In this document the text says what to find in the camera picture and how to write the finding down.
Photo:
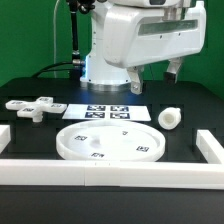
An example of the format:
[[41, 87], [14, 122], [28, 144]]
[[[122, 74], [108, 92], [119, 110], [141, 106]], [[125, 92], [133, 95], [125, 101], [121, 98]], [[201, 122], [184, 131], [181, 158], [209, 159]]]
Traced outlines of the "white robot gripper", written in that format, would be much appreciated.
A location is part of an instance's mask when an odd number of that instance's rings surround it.
[[188, 8], [181, 0], [110, 0], [104, 21], [103, 55], [107, 63], [128, 68], [131, 92], [143, 90], [145, 65], [169, 60], [164, 81], [177, 82], [183, 56], [201, 51], [206, 29], [204, 2]]

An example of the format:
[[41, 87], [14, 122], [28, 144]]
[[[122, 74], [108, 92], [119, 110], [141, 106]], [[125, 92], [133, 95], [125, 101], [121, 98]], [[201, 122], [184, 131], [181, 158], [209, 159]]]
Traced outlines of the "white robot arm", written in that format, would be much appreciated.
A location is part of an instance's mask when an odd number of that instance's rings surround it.
[[143, 90], [144, 66], [168, 61], [177, 81], [183, 58], [204, 45], [204, 0], [96, 0], [92, 47], [81, 85], [97, 91]]

